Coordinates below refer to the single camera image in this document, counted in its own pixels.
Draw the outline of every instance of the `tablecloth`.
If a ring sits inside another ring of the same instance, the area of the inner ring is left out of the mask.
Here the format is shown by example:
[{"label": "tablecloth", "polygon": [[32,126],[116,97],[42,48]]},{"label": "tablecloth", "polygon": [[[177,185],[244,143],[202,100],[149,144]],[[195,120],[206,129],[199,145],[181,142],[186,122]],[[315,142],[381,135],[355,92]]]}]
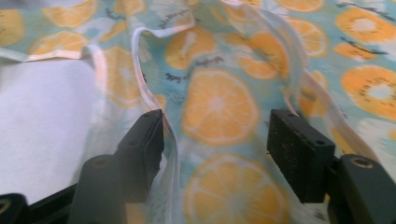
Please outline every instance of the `tablecloth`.
[{"label": "tablecloth", "polygon": [[146,223],[327,223],[266,154],[299,113],[396,179],[396,15],[383,0],[85,0],[0,10],[0,193],[35,202],[165,112]]}]

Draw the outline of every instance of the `fabric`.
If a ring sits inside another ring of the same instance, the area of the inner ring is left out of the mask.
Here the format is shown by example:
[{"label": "fabric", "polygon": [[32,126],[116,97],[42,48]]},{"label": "fabric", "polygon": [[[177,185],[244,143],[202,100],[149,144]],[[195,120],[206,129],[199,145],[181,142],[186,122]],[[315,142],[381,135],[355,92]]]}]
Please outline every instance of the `fabric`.
[{"label": "fabric", "polygon": [[0,120],[13,127],[0,135],[0,193],[34,201],[66,187],[162,108],[162,170],[148,201],[129,205],[131,223],[327,223],[326,204],[300,204],[266,154],[269,114],[295,110],[337,155],[380,161],[396,179],[395,9],[85,0],[0,10]]}]

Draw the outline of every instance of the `patterned fabric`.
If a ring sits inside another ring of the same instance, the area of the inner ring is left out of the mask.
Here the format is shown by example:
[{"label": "patterned fabric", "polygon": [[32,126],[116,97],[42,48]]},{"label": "patterned fabric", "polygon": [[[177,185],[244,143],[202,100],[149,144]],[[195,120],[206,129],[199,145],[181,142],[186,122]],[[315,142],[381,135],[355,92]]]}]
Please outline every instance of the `patterned fabric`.
[{"label": "patterned fabric", "polygon": [[337,155],[396,179],[395,23],[386,0],[85,0],[0,10],[0,57],[88,59],[81,163],[164,110],[162,172],[131,223],[327,223],[326,204],[300,204],[266,155],[270,111],[296,110]]}]

